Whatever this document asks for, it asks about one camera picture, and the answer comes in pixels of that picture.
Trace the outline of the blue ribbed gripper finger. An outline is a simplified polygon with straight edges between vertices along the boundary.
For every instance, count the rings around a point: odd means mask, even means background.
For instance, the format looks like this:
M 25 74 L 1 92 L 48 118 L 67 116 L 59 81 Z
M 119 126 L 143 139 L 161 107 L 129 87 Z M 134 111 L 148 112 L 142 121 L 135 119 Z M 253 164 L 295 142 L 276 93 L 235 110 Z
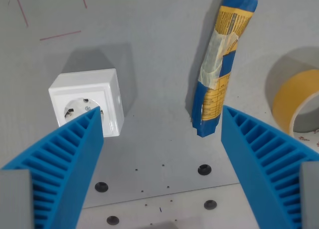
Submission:
M 223 107 L 221 142 L 259 228 L 302 228 L 300 167 L 318 161 L 318 153 L 228 106 Z
M 30 172 L 35 228 L 76 228 L 103 143 L 101 109 L 95 107 L 3 167 Z

